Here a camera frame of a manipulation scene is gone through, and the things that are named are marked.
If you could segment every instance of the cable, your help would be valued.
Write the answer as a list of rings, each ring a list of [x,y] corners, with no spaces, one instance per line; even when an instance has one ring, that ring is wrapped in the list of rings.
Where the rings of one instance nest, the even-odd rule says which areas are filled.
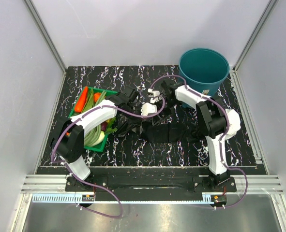
[[[95,185],[95,184],[92,184],[92,183],[89,183],[89,182],[87,182],[87,181],[84,181],[84,180],[80,179],[77,175],[75,175],[75,174],[72,172],[71,168],[69,167],[69,165],[68,165],[67,163],[66,163],[64,166],[69,170],[70,173],[72,173],[72,176],[73,176],[76,180],[80,181],[81,183],[83,183],[83,184],[85,184],[85,185],[92,186],[92,187],[94,187],[94,188],[104,189],[104,190],[107,191],[109,194],[111,194],[111,195],[116,199],[116,201],[118,202],[118,204],[119,204],[119,206],[120,206],[120,214],[117,215],[117,216],[112,216],[112,215],[104,214],[104,213],[101,213],[101,212],[99,212],[99,211],[96,211],[96,210],[93,210],[93,209],[88,209],[88,208],[86,208],[86,207],[81,206],[83,209],[88,210],[88,211],[93,212],[93,213],[96,213],[96,214],[99,214],[99,215],[102,215],[102,216],[105,216],[105,217],[108,217],[108,218],[119,219],[119,218],[122,217],[122,214],[123,214],[122,204],[121,204],[120,200],[118,199],[118,197],[117,197],[111,190],[109,190],[109,189],[107,189],[107,188],[105,188],[105,187],[103,187],[103,186]]]
[[[224,193],[222,194],[223,196],[226,195],[226,186],[224,186]]]
[[[57,140],[57,142],[56,142],[56,144],[55,144],[55,146],[54,146],[54,148],[53,148],[53,150],[52,150],[52,152],[51,152],[50,161],[51,161],[52,163],[60,163],[60,162],[62,162],[62,160],[55,160],[55,154],[56,154],[57,148],[58,148],[58,146],[59,146],[61,140],[64,138],[65,134],[68,132],[68,130],[69,130],[71,127],[73,127],[77,122],[79,122],[81,119],[83,119],[83,118],[84,118],[85,116],[87,116],[88,114],[90,114],[90,113],[92,113],[92,112],[94,112],[94,111],[96,111],[96,110],[102,109],[102,108],[112,108],[112,109],[119,110],[119,111],[121,111],[121,112],[123,112],[123,113],[125,113],[125,114],[128,114],[128,115],[131,115],[131,116],[140,117],[140,118],[150,118],[150,117],[154,117],[154,116],[160,114],[160,113],[163,111],[163,109],[164,109],[164,107],[165,107],[165,105],[166,105],[166,101],[165,101],[164,97],[162,97],[162,96],[160,95],[160,96],[157,96],[157,98],[161,98],[161,99],[162,99],[162,101],[163,101],[162,107],[161,107],[161,109],[160,109],[158,112],[156,112],[156,113],[154,113],[154,114],[152,114],[152,115],[148,115],[148,116],[136,115],[136,114],[127,112],[127,111],[125,111],[125,110],[123,110],[123,109],[120,109],[120,108],[118,108],[118,107],[116,107],[116,106],[111,106],[111,105],[103,105],[103,106],[98,106],[98,107],[94,107],[94,108],[90,109],[90,110],[87,111],[81,118],[78,118],[77,120],[75,120],[74,122],[72,122],[69,126],[67,126],[67,128],[61,133],[59,139]],[[105,187],[102,187],[102,186],[100,186],[100,185],[95,185],[95,184],[92,184],[92,183],[89,183],[89,182],[86,182],[86,181],[80,179],[78,176],[76,176],[76,175],[72,172],[71,168],[68,166],[67,163],[65,163],[65,167],[69,170],[70,173],[72,173],[72,176],[73,176],[75,179],[77,179],[78,181],[82,182],[83,184],[89,185],[89,186],[93,186],[93,187],[96,187],[96,188],[103,189],[103,190],[107,191],[109,194],[111,194],[111,195],[116,199],[116,201],[118,202],[118,204],[119,204],[119,206],[120,206],[120,214],[117,215],[117,216],[112,216],[112,215],[104,214],[104,213],[101,213],[101,212],[98,212],[98,211],[95,211],[95,210],[92,210],[92,209],[88,209],[88,208],[86,208],[86,207],[82,207],[82,206],[81,206],[81,208],[83,208],[83,209],[85,209],[85,210],[88,210],[88,211],[90,211],[90,212],[93,212],[93,213],[96,213],[96,214],[99,214],[99,215],[108,217],[108,218],[121,218],[121,217],[122,217],[122,214],[123,214],[122,204],[121,204],[120,200],[118,199],[118,197],[117,197],[112,191],[110,191],[109,189],[107,189],[107,188],[105,188]]]
[[[152,83],[152,85],[151,85],[150,88],[153,89],[154,85],[155,85],[158,81],[160,81],[160,80],[162,80],[162,79],[164,79],[164,78],[169,78],[169,77],[177,77],[177,78],[182,79],[183,82],[184,82],[184,85],[185,85],[186,90],[188,90],[189,92],[191,92],[191,93],[193,93],[193,94],[195,94],[195,95],[197,95],[197,96],[199,96],[199,97],[201,97],[201,98],[203,98],[203,99],[205,99],[205,100],[208,100],[208,101],[212,102],[213,104],[215,104],[215,105],[224,113],[225,119],[226,119],[226,131],[223,133],[223,135],[222,135],[222,136],[220,137],[220,139],[219,139],[219,144],[220,144],[220,159],[221,159],[221,162],[222,162],[222,164],[224,165],[225,168],[227,168],[228,170],[231,170],[231,171],[233,171],[233,170],[240,171],[240,172],[244,175],[244,177],[245,177],[245,192],[244,192],[244,194],[242,195],[242,197],[241,197],[237,202],[235,202],[235,203],[232,204],[232,205],[226,206],[226,208],[231,208],[231,207],[236,206],[237,204],[239,204],[239,203],[245,198],[245,196],[246,196],[246,194],[247,194],[248,178],[247,178],[246,173],[245,173],[241,168],[237,168],[237,167],[231,168],[231,167],[228,167],[228,166],[225,164],[224,155],[223,155],[223,153],[222,153],[222,143],[221,143],[221,141],[222,141],[222,139],[224,139],[224,137],[225,137],[226,134],[228,133],[228,131],[229,131],[229,125],[230,125],[230,123],[229,123],[229,118],[228,118],[228,115],[227,115],[225,109],[224,109],[219,103],[217,103],[216,101],[214,101],[213,99],[211,99],[209,96],[203,95],[203,94],[201,94],[201,93],[195,91],[194,89],[188,88],[187,83],[186,83],[186,79],[185,79],[184,77],[182,77],[182,76],[179,76],[179,75],[165,75],[165,76],[159,77],[158,79],[156,79],[156,80]]]

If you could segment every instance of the aluminum frame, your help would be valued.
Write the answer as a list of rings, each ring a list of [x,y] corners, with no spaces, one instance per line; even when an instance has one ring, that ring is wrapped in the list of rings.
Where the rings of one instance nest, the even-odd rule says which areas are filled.
[[[22,232],[29,210],[30,203],[36,194],[42,195],[53,195],[53,196],[63,196],[68,194],[79,195],[78,192],[65,192],[66,178],[69,175],[27,175],[19,201],[19,207],[16,211],[16,216],[11,228],[11,232]],[[248,175],[248,191],[247,195],[251,194],[268,194],[270,195],[273,205],[281,225],[282,231],[286,232],[286,200],[284,197],[284,192],[280,185],[278,176],[276,175]],[[240,195],[244,192],[245,179],[243,175],[234,175],[237,192],[227,193],[228,195]],[[217,193],[204,193],[204,196],[217,195]],[[117,203],[111,202],[95,202],[95,203]],[[150,202],[126,202],[125,203],[150,203]],[[193,202],[184,201],[173,201],[173,202],[154,202],[154,203],[171,203],[171,204],[185,204]]]
[[[261,146],[261,143],[259,141],[258,133],[254,126],[254,121],[251,116],[250,110],[248,108],[247,100],[244,94],[244,91],[241,87],[241,82],[239,79],[239,76],[236,71],[230,70],[230,76],[232,80],[233,87],[235,89],[236,97],[238,99],[241,114],[244,119],[244,123],[246,126],[246,130],[248,132],[248,136],[250,139],[250,143],[252,145],[253,153],[256,159],[256,163],[260,164],[263,163],[264,168],[267,172],[267,174],[270,174],[268,165],[266,163],[266,159],[264,157],[263,149]]]
[[[243,51],[241,52],[240,57],[238,58],[238,61],[236,62],[236,65],[234,66],[234,70],[237,71],[239,67],[241,66],[241,63],[243,62],[245,56],[247,55],[249,49],[253,45],[254,41],[256,40],[258,34],[260,33],[262,27],[264,26],[265,22],[271,15],[274,7],[276,6],[277,2],[279,0],[270,0],[266,8],[264,9],[255,29],[253,30],[250,38],[248,39]]]
[[[28,11],[30,12],[38,30],[40,31],[41,35],[43,36],[49,50],[51,51],[53,57],[55,58],[58,66],[60,67],[62,72],[65,73],[67,70],[67,67],[65,66],[59,52],[57,51],[54,43],[52,42],[52,40],[51,40],[51,38],[47,32],[47,29],[46,29],[45,25],[43,24],[42,19],[41,19],[40,15],[38,14],[32,0],[23,0],[23,2],[25,3]]]
[[[50,114],[50,117],[49,117],[48,125],[47,125],[47,128],[46,128],[46,132],[45,132],[45,135],[44,135],[44,139],[43,139],[43,142],[42,142],[42,145],[41,145],[41,148],[40,148],[40,152],[39,152],[39,155],[38,155],[38,158],[37,158],[37,162],[36,162],[33,174],[36,174],[37,168],[39,167],[39,165],[41,163],[41,159],[42,159],[42,157],[44,155],[45,146],[46,146],[46,143],[48,141],[48,136],[49,136],[49,133],[50,133],[50,129],[51,129],[51,126],[52,126],[52,123],[53,123],[53,120],[54,120],[54,117],[55,117],[55,114],[56,114],[56,110],[57,110],[59,98],[60,98],[60,95],[61,95],[62,87],[63,87],[64,81],[65,81],[65,77],[66,77],[66,73],[64,73],[63,76],[62,76],[62,80],[61,80],[61,83],[60,83],[60,86],[59,86],[59,89],[58,89],[58,92],[57,92],[57,95],[56,95],[54,106],[52,108],[52,111],[51,111],[51,114]]]

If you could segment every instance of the bucket rim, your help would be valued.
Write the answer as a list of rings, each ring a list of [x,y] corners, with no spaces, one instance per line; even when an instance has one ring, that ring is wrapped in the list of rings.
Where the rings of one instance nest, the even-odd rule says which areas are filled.
[[[196,80],[193,80],[191,79],[190,77],[188,77],[188,75],[186,75],[183,70],[181,69],[181,59],[187,54],[187,53],[190,53],[190,52],[193,52],[193,51],[197,51],[197,50],[204,50],[204,51],[209,51],[209,52],[212,52],[212,53],[215,53],[216,55],[218,55],[220,58],[223,59],[223,61],[226,63],[226,66],[227,66],[227,72],[226,72],[226,75],[219,81],[216,81],[216,82],[210,82],[210,83],[204,83],[204,82],[199,82],[199,81],[196,81]],[[194,48],[194,49],[191,49],[189,51],[186,51],[180,58],[180,61],[179,61],[179,70],[180,72],[189,80],[191,81],[194,81],[198,84],[201,84],[201,85],[211,85],[211,84],[218,84],[219,82],[223,82],[223,80],[225,80],[228,75],[229,75],[229,72],[230,72],[230,65],[229,65],[229,62],[227,61],[227,59],[221,55],[219,52],[215,51],[215,50],[212,50],[212,49],[209,49],[209,48]]]

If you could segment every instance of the white wall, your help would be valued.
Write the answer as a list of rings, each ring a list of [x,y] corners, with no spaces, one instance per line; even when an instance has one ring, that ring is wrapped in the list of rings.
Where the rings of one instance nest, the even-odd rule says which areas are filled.
[[[33,0],[67,66],[178,64],[196,47],[233,66],[269,0]]]
[[[22,0],[0,0],[0,232],[33,172],[62,73]]]
[[[286,1],[279,1],[238,70],[268,167],[286,197]]]

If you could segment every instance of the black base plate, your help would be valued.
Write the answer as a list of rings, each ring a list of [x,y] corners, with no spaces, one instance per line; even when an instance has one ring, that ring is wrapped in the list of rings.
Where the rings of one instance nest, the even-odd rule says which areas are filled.
[[[86,182],[93,183],[100,186],[107,186],[108,185],[108,178],[105,176],[98,176],[93,178],[87,178]],[[87,191],[93,191],[93,187],[89,185],[85,185],[81,183],[80,181],[76,180],[74,177],[70,176],[67,178],[66,186],[65,186],[66,192],[87,192]],[[105,191],[101,188],[96,189],[97,192]]]
[[[206,177],[194,177],[193,178],[193,186],[195,192],[224,192],[226,187],[226,192],[236,192],[236,184],[233,177],[230,177],[227,181],[222,184],[211,187],[208,185],[208,176]]]

